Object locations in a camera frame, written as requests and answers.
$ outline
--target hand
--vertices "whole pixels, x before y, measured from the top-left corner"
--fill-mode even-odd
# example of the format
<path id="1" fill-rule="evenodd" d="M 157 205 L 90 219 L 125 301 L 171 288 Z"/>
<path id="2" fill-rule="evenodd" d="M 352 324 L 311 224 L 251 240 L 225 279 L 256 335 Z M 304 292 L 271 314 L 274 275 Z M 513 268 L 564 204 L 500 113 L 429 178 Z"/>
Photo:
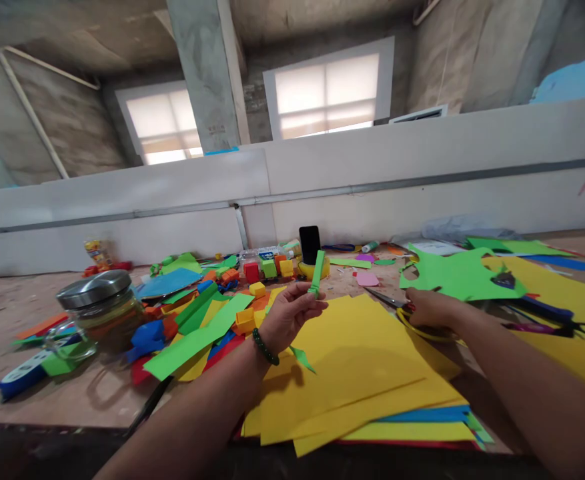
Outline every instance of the hand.
<path id="1" fill-rule="evenodd" d="M 478 312 L 467 303 L 435 291 L 410 287 L 406 296 L 416 308 L 410 317 L 410 323 L 415 327 L 445 327 L 456 331 L 460 322 Z"/>
<path id="2" fill-rule="evenodd" d="M 299 282 L 283 290 L 277 295 L 259 328 L 265 346 L 274 355 L 279 355 L 290 346 L 306 321 L 318 317 L 328 308 L 326 302 L 318 301 L 313 293 L 308 293 L 311 285 L 308 282 Z M 319 299 L 324 298 L 326 294 L 320 292 Z"/>

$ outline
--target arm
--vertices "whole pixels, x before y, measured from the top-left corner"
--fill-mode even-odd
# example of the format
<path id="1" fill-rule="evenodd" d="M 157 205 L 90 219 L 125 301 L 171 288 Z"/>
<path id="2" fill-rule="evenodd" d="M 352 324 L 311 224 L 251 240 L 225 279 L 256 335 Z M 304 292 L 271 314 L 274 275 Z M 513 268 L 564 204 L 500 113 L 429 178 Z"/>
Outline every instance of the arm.
<path id="1" fill-rule="evenodd" d="M 413 325 L 447 327 L 466 342 L 548 470 L 585 478 L 585 382 L 471 305 L 433 291 L 407 294 Z"/>
<path id="2" fill-rule="evenodd" d="M 310 285 L 294 283 L 281 292 L 259 329 L 275 355 L 289 347 L 308 319 L 328 307 L 308 293 Z M 243 412 L 252 406 L 269 367 L 248 338 L 152 415 L 95 478 L 196 477 L 223 449 Z"/>

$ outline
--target forearm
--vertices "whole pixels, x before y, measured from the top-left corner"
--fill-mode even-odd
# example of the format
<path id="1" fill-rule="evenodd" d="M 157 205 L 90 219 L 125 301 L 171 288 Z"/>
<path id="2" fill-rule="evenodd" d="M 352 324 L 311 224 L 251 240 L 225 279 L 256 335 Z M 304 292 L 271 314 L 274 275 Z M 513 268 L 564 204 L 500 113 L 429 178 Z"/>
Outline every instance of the forearm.
<path id="1" fill-rule="evenodd" d="M 541 462 L 585 478 L 585 382 L 479 310 L 454 329 Z"/>
<path id="2" fill-rule="evenodd" d="M 96 478 L 192 478 L 227 443 L 269 363 L 252 338 L 165 404 Z"/>

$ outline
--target yellow-handled scissors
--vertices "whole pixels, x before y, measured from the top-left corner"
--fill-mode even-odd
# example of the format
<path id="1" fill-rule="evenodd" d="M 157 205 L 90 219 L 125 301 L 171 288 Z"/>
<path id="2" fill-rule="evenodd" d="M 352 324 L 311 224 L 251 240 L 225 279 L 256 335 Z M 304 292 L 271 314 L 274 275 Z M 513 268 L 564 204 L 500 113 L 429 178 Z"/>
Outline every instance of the yellow-handled scissors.
<path id="1" fill-rule="evenodd" d="M 408 321 L 408 319 L 412 316 L 412 313 L 414 313 L 414 305 L 411 302 L 400 302 L 398 300 L 390 298 L 387 295 L 384 295 L 383 293 L 377 292 L 376 290 L 370 289 L 368 287 L 364 287 L 364 289 L 368 290 L 372 295 L 377 297 L 379 300 L 387 303 L 391 307 L 395 307 L 397 309 L 397 317 L 399 317 L 399 320 L 401 320 L 401 322 L 407 328 L 412 330 L 414 333 L 416 333 L 420 337 L 423 337 L 424 339 L 432 340 L 435 342 L 442 342 L 442 343 L 451 343 L 451 342 L 456 341 L 452 336 L 450 336 L 449 334 L 447 334 L 443 330 L 434 329 L 431 327 L 420 327 L 420 328 L 414 327 Z"/>

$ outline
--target stainless steel lid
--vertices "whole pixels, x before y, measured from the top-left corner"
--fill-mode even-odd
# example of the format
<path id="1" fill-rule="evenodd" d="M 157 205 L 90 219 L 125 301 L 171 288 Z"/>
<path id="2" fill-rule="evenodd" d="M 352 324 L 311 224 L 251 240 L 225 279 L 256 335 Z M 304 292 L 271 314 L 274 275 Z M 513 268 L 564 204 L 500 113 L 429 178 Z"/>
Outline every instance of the stainless steel lid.
<path id="1" fill-rule="evenodd" d="M 116 295 L 130 283 L 125 270 L 101 272 L 68 285 L 57 293 L 57 300 L 66 310 L 86 307 Z"/>

